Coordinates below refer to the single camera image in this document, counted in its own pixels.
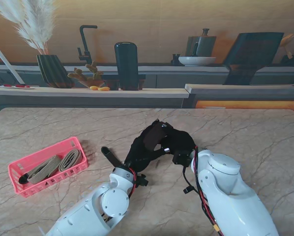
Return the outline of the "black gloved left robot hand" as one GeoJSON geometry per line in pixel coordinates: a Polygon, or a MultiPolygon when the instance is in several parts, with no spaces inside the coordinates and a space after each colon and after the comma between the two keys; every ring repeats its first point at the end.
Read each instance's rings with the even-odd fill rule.
{"type": "Polygon", "coordinates": [[[155,147],[166,136],[161,128],[162,122],[158,119],[145,128],[142,133],[134,139],[130,151],[124,161],[126,167],[135,172],[142,172],[151,161],[162,156],[155,147]]]}

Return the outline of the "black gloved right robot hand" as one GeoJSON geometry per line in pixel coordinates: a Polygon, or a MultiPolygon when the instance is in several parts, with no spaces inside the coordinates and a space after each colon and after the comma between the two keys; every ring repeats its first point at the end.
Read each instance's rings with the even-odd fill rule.
{"type": "Polygon", "coordinates": [[[196,147],[189,133],[173,128],[168,123],[162,123],[161,128],[166,136],[160,141],[159,154],[171,154],[173,156],[187,157],[196,147]]]}

